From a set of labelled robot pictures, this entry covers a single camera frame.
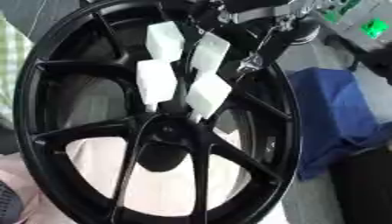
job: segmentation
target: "green light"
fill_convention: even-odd
[[[385,31],[389,29],[389,25],[380,20],[379,18],[374,18],[369,22],[365,23],[361,27],[362,31],[368,35],[371,39],[377,39],[380,37]]]

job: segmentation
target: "black alloy wheel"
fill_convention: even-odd
[[[14,121],[17,138],[31,175],[42,191],[66,215],[81,224],[115,223],[257,223],[283,197],[295,174],[300,155],[299,114],[295,96],[277,64],[237,77],[230,71],[238,59],[249,55],[233,45],[219,76],[233,92],[210,120],[195,124],[190,109],[163,107],[145,112],[137,91],[135,67],[150,58],[144,47],[147,25],[174,20],[185,38],[195,27],[186,24],[184,2],[163,10],[156,1],[113,0],[90,4],[60,20],[33,48],[17,82]],[[141,29],[144,35],[135,33]],[[217,33],[225,32],[221,28]],[[172,64],[178,81],[189,86],[181,61]],[[121,87],[126,116],[66,127],[61,92],[69,98],[77,90],[65,82],[80,78],[108,79]],[[248,149],[238,150],[213,132],[224,111],[232,111],[245,133]],[[157,137],[170,130],[174,138]],[[78,173],[65,152],[72,141],[89,137],[122,137],[127,143],[119,179],[108,199]],[[123,206],[130,174],[146,147],[176,146],[192,157],[196,201],[189,216],[161,217]],[[251,179],[239,178],[238,189],[227,201],[207,209],[208,161],[217,155],[246,170]]]

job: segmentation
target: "wheel rim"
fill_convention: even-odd
[[[259,73],[252,73],[243,80],[227,79],[235,88],[220,112],[240,108],[254,117],[256,128],[258,124],[265,123],[276,126],[274,133],[268,133],[276,141],[274,157],[269,163],[259,162],[257,160],[260,158],[252,158],[222,141],[211,131],[211,121],[196,125],[188,122],[184,115],[145,114],[136,89],[132,66],[135,64],[134,60],[142,60],[145,55],[136,51],[135,56],[133,52],[124,49],[113,27],[120,27],[122,23],[117,22],[124,21],[123,17],[116,17],[119,15],[118,11],[134,12],[131,23],[146,25],[162,20],[162,11],[157,9],[156,3],[111,1],[93,4],[61,20],[36,44],[24,64],[15,94],[14,121],[24,161],[44,193],[64,213],[79,223],[259,221],[282,198],[298,163],[299,117],[289,82],[278,65]],[[113,60],[108,63],[80,62],[67,59],[74,55],[59,54],[64,49],[64,43],[69,42],[67,39],[75,36],[83,25],[92,26],[92,29],[97,29],[99,35],[107,39],[108,45],[113,48]],[[55,86],[50,74],[58,76],[75,73],[89,74],[116,82],[124,90],[128,115],[121,119],[59,129],[55,119],[51,118],[53,106],[47,105],[46,101],[48,95],[53,94],[46,90]],[[253,81],[254,77],[259,79],[264,76],[267,78],[262,78],[262,82],[265,79],[272,81],[272,86],[275,86],[276,93],[279,94],[279,97],[276,97],[276,105],[269,105],[243,88],[248,88],[248,81]],[[124,137],[130,146],[127,148],[124,159],[126,165],[121,170],[121,176],[122,180],[128,179],[143,145],[155,141],[151,139],[153,130],[162,128],[162,125],[172,126],[176,133],[182,136],[182,141],[159,143],[180,144],[192,155],[196,202],[190,216],[159,217],[126,209],[118,202],[121,201],[124,184],[127,181],[119,181],[114,198],[107,199],[79,175],[64,153],[65,145],[73,140],[87,137]],[[207,211],[206,163],[210,154],[219,155],[246,168],[252,174],[252,180],[225,204]]]

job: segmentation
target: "floor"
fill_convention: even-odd
[[[37,41],[56,21],[78,8],[78,0],[0,0],[0,10],[7,19],[32,41]],[[307,67],[342,69],[350,57],[339,50],[325,47],[317,39],[311,45],[294,46],[280,59],[285,70]],[[361,67],[355,73],[360,88],[380,122],[392,121],[388,107],[392,88],[383,79]],[[294,181],[283,199],[290,224],[343,224],[329,175],[301,183]]]

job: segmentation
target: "wheel spoke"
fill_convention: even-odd
[[[275,108],[261,99],[257,99],[252,94],[238,89],[233,91],[233,93],[229,96],[229,100],[240,105],[242,108],[249,109],[254,112],[262,110],[286,122],[291,120],[291,115],[284,113],[280,109]]]
[[[143,147],[139,145],[134,136],[129,137],[128,146],[122,160],[122,168],[115,186],[110,209],[110,221],[116,223],[116,217],[125,200],[125,192],[130,182],[130,176],[135,168],[137,160],[140,158]]]
[[[111,47],[113,48],[113,52],[117,59],[121,58],[125,54],[125,49],[123,45],[120,43],[119,39],[116,36],[116,32],[110,26],[108,21],[100,14],[100,13],[93,13],[94,20],[98,25],[98,31],[100,34],[105,37],[108,42],[110,43]]]
[[[209,148],[200,149],[192,154],[196,186],[196,201],[191,215],[191,221],[194,224],[207,223],[209,157]]]
[[[88,123],[68,129],[40,133],[33,137],[36,144],[64,146],[72,141],[89,137],[124,137],[129,129],[129,119]]]
[[[210,141],[212,142],[211,153],[227,160],[234,162],[240,167],[246,169],[250,175],[259,179],[260,181],[266,181],[268,183],[281,183],[282,178],[268,166],[254,160],[251,156],[246,154],[242,150],[238,150],[232,144],[221,139],[213,132],[209,132]]]
[[[151,142],[151,130],[154,130],[156,121],[160,121],[159,115],[148,116],[144,118],[143,125],[135,132],[130,132],[128,136],[128,146],[125,151],[125,156],[122,161],[122,168],[115,186],[115,191],[112,197],[112,206],[110,208],[109,218],[111,223],[117,223],[117,215],[124,206],[125,192],[130,182],[131,174],[135,168],[137,160],[140,158],[145,146]]]
[[[47,60],[37,63],[37,67],[54,74],[85,74],[93,77],[119,80],[133,80],[134,74],[125,67],[93,61]]]

